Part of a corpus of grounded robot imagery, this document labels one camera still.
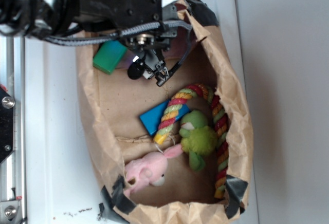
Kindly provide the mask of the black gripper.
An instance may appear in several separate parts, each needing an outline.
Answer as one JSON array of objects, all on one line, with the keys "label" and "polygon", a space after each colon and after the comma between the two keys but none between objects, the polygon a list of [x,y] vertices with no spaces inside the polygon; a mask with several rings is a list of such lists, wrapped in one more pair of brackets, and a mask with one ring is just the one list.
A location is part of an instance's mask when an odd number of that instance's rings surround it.
[{"label": "black gripper", "polygon": [[[73,0],[73,21],[88,32],[118,30],[117,38],[132,49],[169,49],[177,36],[178,0]],[[127,70],[128,77],[155,77],[161,87],[170,78],[161,50],[136,52],[138,59]]]}]

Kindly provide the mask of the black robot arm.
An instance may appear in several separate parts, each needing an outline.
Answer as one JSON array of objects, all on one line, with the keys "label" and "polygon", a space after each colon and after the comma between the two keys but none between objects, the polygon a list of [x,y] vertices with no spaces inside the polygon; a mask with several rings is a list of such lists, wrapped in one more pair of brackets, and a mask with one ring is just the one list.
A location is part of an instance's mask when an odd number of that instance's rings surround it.
[{"label": "black robot arm", "polygon": [[129,77],[155,78],[158,86],[180,67],[168,69],[162,54],[178,26],[174,2],[163,0],[1,0],[2,35],[75,47],[119,41],[141,55]]}]

